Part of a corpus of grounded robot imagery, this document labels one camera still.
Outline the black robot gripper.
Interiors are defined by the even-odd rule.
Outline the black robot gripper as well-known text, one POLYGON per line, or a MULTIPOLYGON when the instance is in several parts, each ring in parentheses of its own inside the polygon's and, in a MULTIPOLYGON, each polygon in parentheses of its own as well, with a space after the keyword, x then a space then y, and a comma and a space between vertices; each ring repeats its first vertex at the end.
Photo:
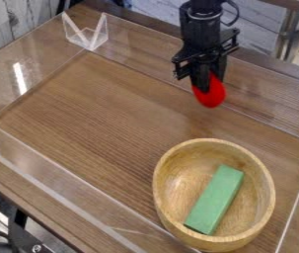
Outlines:
POLYGON ((187 0, 179 7, 181 49, 171 58, 177 80, 189 76, 191 84, 209 91, 209 71, 224 80, 227 55, 239 47, 240 30, 232 24, 240 17, 233 0, 187 0))

